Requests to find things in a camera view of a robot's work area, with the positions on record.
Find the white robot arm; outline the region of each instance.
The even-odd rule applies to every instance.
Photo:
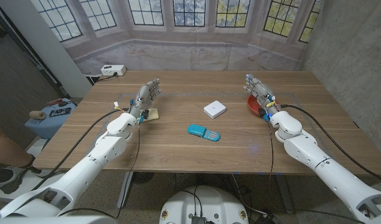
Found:
[[[320,149],[316,140],[302,129],[301,123],[281,110],[273,92],[264,83],[250,74],[246,80],[244,89],[257,98],[272,126],[278,128],[275,136],[284,144],[286,152],[312,169],[358,220],[381,223],[381,191],[363,183]]]
[[[98,138],[92,151],[58,181],[19,196],[0,210],[0,217],[55,217],[72,209],[102,168],[125,151],[141,110],[150,108],[160,94],[159,82],[156,79],[143,85],[129,113],[109,123],[107,132]]]

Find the window pane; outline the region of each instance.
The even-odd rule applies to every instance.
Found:
[[[321,10],[321,5],[322,5],[323,0],[316,0],[314,7],[313,7],[313,12],[319,12]]]
[[[205,12],[205,0],[195,0],[195,3],[195,12]]]
[[[176,26],[184,26],[185,25],[185,15],[182,12],[175,12],[175,22]]]
[[[47,11],[48,16],[51,18],[51,21],[54,23],[54,26],[59,26],[64,24],[64,20],[61,18],[58,10],[54,9]]]
[[[153,25],[152,12],[142,12],[142,16],[145,24]]]
[[[106,0],[98,0],[99,6],[101,7],[102,13],[110,13],[110,8]]]
[[[138,0],[128,0],[128,2],[129,2],[129,6],[130,6],[132,11],[140,11],[141,10]]]
[[[281,32],[283,36],[286,36],[286,37],[289,36],[291,25],[292,24],[290,22],[285,22],[285,24],[283,25],[283,30]]]
[[[278,16],[276,18],[285,20],[288,10],[289,10],[289,6],[281,5],[279,8]]]
[[[81,0],[84,11],[91,21],[94,30],[116,25],[106,0]]]
[[[66,6],[65,0],[54,0],[54,4],[56,7]]]
[[[98,23],[98,21],[97,21],[95,16],[94,17],[89,17],[88,19],[91,22],[93,30],[101,29],[101,27],[99,26],[99,23]]]
[[[295,7],[290,7],[288,16],[286,17],[286,21],[293,22],[294,19],[296,18],[297,11],[298,9],[296,9]]]
[[[204,26],[204,13],[195,14],[195,26]]]
[[[70,10],[68,9],[67,6],[65,7],[61,7],[58,9],[59,10],[59,13],[60,15],[63,17],[63,20],[66,22],[66,23],[69,23],[69,22],[73,22],[74,21],[74,18],[72,16],[72,13],[70,12]]]
[[[265,30],[272,31],[274,24],[275,24],[275,19],[268,17],[266,19]]]
[[[161,12],[152,12],[155,25],[163,25],[163,16]]]
[[[195,4],[194,0],[185,0],[185,12],[194,12],[195,11]]]
[[[106,22],[103,15],[96,16],[96,19],[98,20],[99,26],[101,26],[102,29],[108,27],[108,23]]]
[[[250,0],[219,0],[217,27],[245,27]]]
[[[174,12],[184,11],[184,0],[174,0]]]
[[[273,26],[273,32],[274,33],[277,33],[277,34],[280,34],[281,31],[282,31],[282,27],[283,27],[283,21],[277,19],[275,20],[275,25]]]
[[[228,0],[219,0],[217,13],[227,13],[228,11]]]
[[[88,17],[93,16],[92,10],[90,5],[87,2],[82,2],[81,5],[84,8],[85,13],[87,14]]]
[[[81,35],[81,32],[79,31],[77,24],[75,22],[68,23],[67,27],[70,30],[70,33],[72,33],[74,37]]]
[[[149,0],[139,0],[141,4],[142,11],[151,11],[151,6],[149,5]]]
[[[49,4],[48,0],[40,0],[40,3],[44,7],[44,10],[52,9],[52,6]]]
[[[312,29],[305,27],[304,31],[303,31],[303,34],[301,35],[300,40],[308,43],[309,36],[311,35],[312,32],[313,32]]]
[[[185,25],[186,26],[194,26],[194,19],[195,14],[194,13],[185,13]]]
[[[151,0],[152,11],[161,12],[160,0]]]
[[[106,22],[108,23],[108,27],[115,26],[115,20],[113,19],[113,16],[111,16],[111,13],[105,14]]]
[[[266,18],[264,30],[289,36],[294,19],[297,16],[300,0],[274,0]]]
[[[99,8],[99,4],[97,1],[88,1],[88,3],[90,4],[92,12],[94,13],[94,15],[102,14],[102,11]]]
[[[239,0],[229,0],[228,13],[237,13],[239,6]]]
[[[309,14],[307,23],[304,26],[303,33],[301,34],[300,41],[308,43],[309,37],[313,31],[316,19],[318,18],[321,9],[322,0],[315,0],[314,7]]]
[[[217,27],[225,27],[226,20],[227,20],[226,14],[217,14]]]
[[[238,13],[247,13],[250,0],[240,0]]]
[[[60,36],[62,37],[63,40],[71,39],[72,35],[70,35],[70,32],[68,31],[66,25],[58,26],[56,27],[58,30]]]
[[[142,12],[133,12],[133,19],[135,24],[144,24]]]
[[[164,25],[160,0],[128,0],[128,2],[136,25]],[[179,1],[174,2],[174,10],[175,8],[181,10],[176,3]]]
[[[65,0],[31,0],[31,3],[59,41],[82,34]]]
[[[270,13],[268,14],[271,17],[276,17],[279,12],[280,4],[273,2],[270,8]]]
[[[301,2],[301,0],[292,0],[291,5],[299,7],[300,6],[300,2]]]
[[[175,26],[204,26],[205,0],[173,0],[173,3]]]
[[[318,17],[317,13],[311,12],[311,14],[309,15],[306,27],[313,28],[317,17]]]
[[[244,27],[246,25],[246,14],[238,14],[236,18],[236,26]]]
[[[235,27],[236,14],[227,15],[227,27]]]

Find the concrete wall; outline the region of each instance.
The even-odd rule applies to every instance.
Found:
[[[303,57],[381,152],[381,0],[325,0]]]

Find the white power strip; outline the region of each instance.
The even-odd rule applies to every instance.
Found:
[[[104,65],[101,68],[102,75],[112,76],[117,72],[117,75],[124,75],[127,69],[124,65]]]

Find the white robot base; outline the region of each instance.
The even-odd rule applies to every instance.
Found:
[[[211,186],[195,186],[172,196],[161,209],[159,223],[236,223],[247,224],[245,207],[230,193]]]

